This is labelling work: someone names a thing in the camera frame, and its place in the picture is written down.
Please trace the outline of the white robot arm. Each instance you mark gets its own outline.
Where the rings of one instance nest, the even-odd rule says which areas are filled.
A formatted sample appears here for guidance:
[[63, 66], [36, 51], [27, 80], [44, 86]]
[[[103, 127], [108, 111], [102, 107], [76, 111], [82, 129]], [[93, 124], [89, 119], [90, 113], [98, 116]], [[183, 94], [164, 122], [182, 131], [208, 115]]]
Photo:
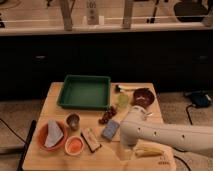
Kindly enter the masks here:
[[213, 127], [152, 123], [141, 106], [132, 106], [120, 122], [120, 142], [132, 149], [147, 140], [213, 158]]

